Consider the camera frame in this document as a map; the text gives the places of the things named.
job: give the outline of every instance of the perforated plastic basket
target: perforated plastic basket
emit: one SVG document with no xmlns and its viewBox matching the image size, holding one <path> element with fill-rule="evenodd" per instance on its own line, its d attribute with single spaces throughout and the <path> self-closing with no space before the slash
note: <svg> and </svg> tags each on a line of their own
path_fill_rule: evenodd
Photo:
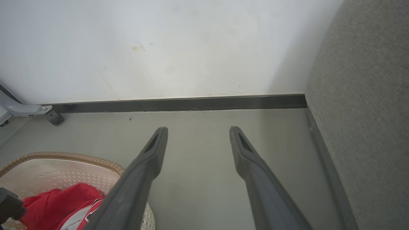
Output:
<svg viewBox="0 0 409 230">
<path fill-rule="evenodd" d="M 124 171 L 124 168 L 115 162 L 92 156 L 35 152 L 14 160 L 2 169 L 0 187 L 12 191 L 20 199 L 52 189 L 64 190 L 77 183 L 92 185 L 106 195 Z M 22 223 L 11 218 L 2 226 L 5 230 L 26 229 Z M 141 229 L 155 229 L 155 217 L 149 204 L 146 204 Z"/>
</svg>

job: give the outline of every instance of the red fabric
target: red fabric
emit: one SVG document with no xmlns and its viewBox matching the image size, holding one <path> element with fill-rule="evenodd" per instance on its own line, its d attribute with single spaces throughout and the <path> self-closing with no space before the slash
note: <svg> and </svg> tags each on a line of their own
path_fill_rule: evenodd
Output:
<svg viewBox="0 0 409 230">
<path fill-rule="evenodd" d="M 53 189 L 23 200 L 26 214 L 20 221 L 28 230 L 56 230 L 78 207 L 91 205 L 102 194 L 91 185 L 73 185 L 64 191 Z"/>
<path fill-rule="evenodd" d="M 58 225 L 58 227 L 56 228 L 56 230 L 60 230 L 61 227 L 67 222 L 67 220 L 68 220 L 72 215 L 74 215 L 76 212 L 78 212 L 79 210 L 81 210 L 81 209 L 83 209 L 83 208 L 85 208 L 85 207 L 91 206 L 91 205 L 93 204 L 93 202 L 94 202 L 94 201 L 87 201 L 87 202 L 85 202 L 85 203 L 82 204 L 80 207 L 78 207 L 75 211 L 73 211 L 73 212 L 70 213 L 68 216 L 66 216 L 66 217 L 61 221 L 61 223 Z"/>
</svg>

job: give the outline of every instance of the concrete floor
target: concrete floor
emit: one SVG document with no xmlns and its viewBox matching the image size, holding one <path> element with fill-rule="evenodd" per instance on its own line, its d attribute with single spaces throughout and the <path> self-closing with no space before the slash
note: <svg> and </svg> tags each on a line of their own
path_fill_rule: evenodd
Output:
<svg viewBox="0 0 409 230">
<path fill-rule="evenodd" d="M 247 190 L 229 142 L 230 126 L 239 126 L 312 227 L 341 229 L 305 109 L 63 116 L 58 127 L 29 118 L 0 146 L 0 167 L 34 151 L 82 153 L 127 167 L 156 128 L 166 126 L 164 163 L 148 198 L 157 229 L 251 230 Z"/>
</svg>

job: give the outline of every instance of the gray fabric panel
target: gray fabric panel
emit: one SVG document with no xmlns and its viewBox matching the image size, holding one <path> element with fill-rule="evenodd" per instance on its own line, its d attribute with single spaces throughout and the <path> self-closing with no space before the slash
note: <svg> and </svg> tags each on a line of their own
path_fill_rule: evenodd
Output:
<svg viewBox="0 0 409 230">
<path fill-rule="evenodd" d="M 342 186 L 337 170 L 334 166 L 328 149 L 325 146 L 325 142 L 322 139 L 322 135 L 319 132 L 317 123 L 315 122 L 310 109 L 308 109 L 308 120 L 310 122 L 310 131 L 312 133 L 315 146 L 317 147 L 317 151 L 319 153 L 321 161 L 325 166 L 325 170 L 328 174 L 327 178 L 330 181 L 330 184 L 332 185 L 331 193 L 336 199 L 337 211 L 339 212 L 342 220 L 342 229 L 357 230 L 358 225 L 356 223 L 355 216 L 354 213 L 352 212 L 351 206 L 349 205 L 349 201 L 345 194 L 344 187 Z"/>
<path fill-rule="evenodd" d="M 358 227 L 409 229 L 404 1 L 349 1 L 314 63 L 306 99 Z"/>
</svg>

